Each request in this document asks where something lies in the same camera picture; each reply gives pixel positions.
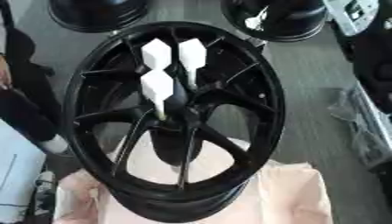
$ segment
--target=clear plastic wrap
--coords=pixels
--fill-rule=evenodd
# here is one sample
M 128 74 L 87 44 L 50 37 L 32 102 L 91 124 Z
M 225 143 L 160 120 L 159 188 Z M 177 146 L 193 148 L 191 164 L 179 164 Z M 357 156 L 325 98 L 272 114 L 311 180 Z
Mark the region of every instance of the clear plastic wrap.
M 391 160 L 389 116 L 372 103 L 359 83 L 341 90 L 338 100 L 328 109 L 332 116 L 350 124 L 352 148 L 369 170 L 376 170 Z

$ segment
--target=white foam block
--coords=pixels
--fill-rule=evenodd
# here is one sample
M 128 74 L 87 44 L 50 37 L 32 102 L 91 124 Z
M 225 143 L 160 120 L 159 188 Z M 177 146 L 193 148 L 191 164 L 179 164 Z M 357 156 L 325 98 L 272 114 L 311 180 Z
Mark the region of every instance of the white foam block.
M 155 38 L 142 47 L 143 62 L 152 70 L 164 70 L 172 63 L 172 48 Z
M 145 97 L 155 104 L 161 120 L 165 119 L 164 101 L 173 95 L 173 79 L 161 70 L 152 70 L 141 78 L 142 90 Z
M 187 71 L 204 67 L 207 61 L 207 49 L 197 38 L 179 44 L 179 59 Z

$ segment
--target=white stick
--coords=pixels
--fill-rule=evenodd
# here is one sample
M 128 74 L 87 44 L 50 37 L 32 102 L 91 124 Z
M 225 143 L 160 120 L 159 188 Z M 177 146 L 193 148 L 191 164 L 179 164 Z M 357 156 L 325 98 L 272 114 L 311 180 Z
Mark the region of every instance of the white stick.
M 188 71 L 188 85 L 191 89 L 197 89 L 198 85 L 196 83 L 198 70 Z
M 156 101 L 154 101 L 154 104 L 155 104 L 155 109 L 157 112 L 157 117 L 159 118 L 159 120 L 161 120 L 161 121 L 166 120 L 164 101 L 156 100 Z

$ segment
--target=rim lip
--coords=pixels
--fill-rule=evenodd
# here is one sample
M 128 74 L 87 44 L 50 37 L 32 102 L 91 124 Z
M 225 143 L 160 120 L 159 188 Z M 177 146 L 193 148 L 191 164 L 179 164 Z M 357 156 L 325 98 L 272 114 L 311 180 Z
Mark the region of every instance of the rim lip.
M 128 12 L 129 14 L 134 14 L 133 17 L 122 20 L 121 23 L 119 23 L 118 25 L 97 25 L 97 26 L 89 26 L 89 27 L 70 24 L 61 20 L 53 12 L 52 1 L 49 1 L 47 8 L 48 8 L 49 15 L 53 19 L 53 21 L 68 30 L 75 31 L 75 32 L 85 32 L 85 33 L 99 33 L 99 32 L 112 32 L 116 30 L 121 30 L 123 28 L 126 28 L 127 26 L 130 26 L 138 22 L 145 15 L 147 15 L 150 4 L 151 4 L 150 0 L 144 0 L 144 4 L 142 4 L 139 8 L 135 9 L 134 11 Z
M 229 13 L 228 10 L 228 0 L 221 0 L 220 2 L 220 7 L 223 12 L 223 15 L 225 16 L 226 20 L 236 29 L 239 31 L 249 35 L 250 37 L 256 38 L 256 39 L 262 39 L 262 40 L 268 40 L 272 42 L 282 42 L 282 43 L 290 43 L 290 42 L 297 42 L 305 39 L 309 39 L 315 35 L 317 35 L 321 30 L 323 30 L 324 25 L 326 24 L 326 20 L 328 19 L 328 13 L 325 11 L 324 18 L 320 21 L 320 23 L 315 26 L 313 29 L 298 34 L 298 35 L 292 35 L 292 36 L 274 36 L 274 35 L 266 35 L 265 32 L 259 32 L 259 31 L 252 31 L 250 29 L 246 29 L 244 26 L 239 25 L 235 22 L 233 16 Z
M 261 167 L 265 165 L 265 163 L 267 163 L 268 159 L 270 158 L 270 155 L 277 147 L 277 144 L 284 130 L 284 121 L 285 121 L 284 91 L 280 84 L 279 79 L 277 78 L 275 71 L 272 69 L 270 63 L 256 50 L 256 48 L 253 45 L 251 45 L 249 42 L 241 40 L 240 38 L 237 38 L 235 35 L 227 31 L 223 31 L 222 29 L 212 27 L 210 25 L 191 23 L 191 22 L 159 22 L 154 24 L 139 25 L 130 28 L 126 31 L 121 32 L 116 36 L 107 39 L 106 41 L 103 41 L 80 63 L 75 73 L 73 74 L 72 78 L 68 82 L 66 97 L 64 100 L 64 108 L 63 108 L 63 117 L 64 117 L 63 125 L 65 128 L 66 136 L 73 152 L 80 160 L 80 162 L 83 164 L 84 168 L 87 171 L 89 171 L 96 179 L 102 182 L 105 186 L 118 192 L 123 192 L 130 195 L 133 194 L 136 195 L 137 197 L 144 197 L 146 199 L 151 199 L 151 200 L 168 200 L 167 193 L 157 191 L 156 189 L 148 189 L 147 187 L 142 188 L 138 185 L 125 184 L 126 181 L 119 180 L 118 178 L 114 178 L 112 176 L 109 176 L 108 173 L 105 173 L 105 171 L 103 171 L 94 161 L 91 161 L 88 155 L 86 155 L 86 153 L 83 152 L 84 149 L 82 147 L 81 142 L 77 138 L 76 131 L 74 128 L 74 118 L 76 116 L 76 108 L 77 108 L 76 102 L 78 100 L 79 92 L 81 90 L 81 86 L 83 83 L 81 78 L 82 71 L 85 71 L 85 68 L 88 67 L 91 68 L 94 65 L 94 63 L 97 61 L 97 59 L 100 59 L 105 53 L 107 53 L 115 46 L 117 46 L 122 38 L 129 37 L 131 35 L 137 36 L 146 30 L 148 31 L 151 29 L 152 30 L 158 29 L 159 27 L 167 28 L 168 26 L 170 27 L 173 25 L 177 27 L 192 27 L 192 26 L 199 27 L 200 29 L 207 29 L 208 31 L 217 32 L 218 34 L 220 33 L 222 36 L 225 36 L 225 38 L 230 38 L 232 40 L 235 40 L 235 42 L 241 45 L 238 48 L 242 49 L 243 51 L 245 49 L 249 55 L 251 55 L 252 57 L 255 58 L 255 60 L 258 60 L 260 62 L 259 68 L 262 71 L 264 71 L 265 74 L 269 74 L 269 76 L 265 76 L 266 82 L 269 84 L 269 87 L 275 93 L 277 99 L 275 101 L 277 118 L 274 121 L 275 125 L 273 125 L 276 133 L 271 134 L 270 142 L 268 145 L 269 147 L 260 147 L 262 148 L 260 150 L 267 150 L 266 152 L 263 153 L 263 155 L 266 155 L 266 158 L 264 158 L 262 162 L 258 163 L 261 164 L 260 166 L 257 166 L 255 169 L 252 169 L 251 174 L 249 175 L 248 178 L 254 175 Z M 203 183 L 213 178 L 214 177 L 207 180 L 200 181 L 198 183 Z M 235 185 L 225 185 L 225 187 L 222 187 L 223 189 L 219 187 L 212 188 L 209 187 L 210 185 L 198 185 L 198 187 L 196 187 L 195 189 L 191 189 L 187 191 L 187 197 L 181 195 L 182 197 L 178 197 L 170 200 L 182 201 L 182 200 L 205 199 L 217 194 L 222 194 L 222 191 L 227 192 L 233 189 L 234 187 L 243 184 L 247 179 L 244 179 L 243 181 L 236 183 Z

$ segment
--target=person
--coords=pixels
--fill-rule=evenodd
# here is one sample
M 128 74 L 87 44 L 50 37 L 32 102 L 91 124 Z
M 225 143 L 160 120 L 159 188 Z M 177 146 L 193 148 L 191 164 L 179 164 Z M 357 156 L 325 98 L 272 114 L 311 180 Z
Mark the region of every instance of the person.
M 15 28 L 7 0 L 0 0 L 0 119 L 42 150 L 62 153 L 60 104 L 46 78 L 51 71 L 30 62 L 35 45 Z

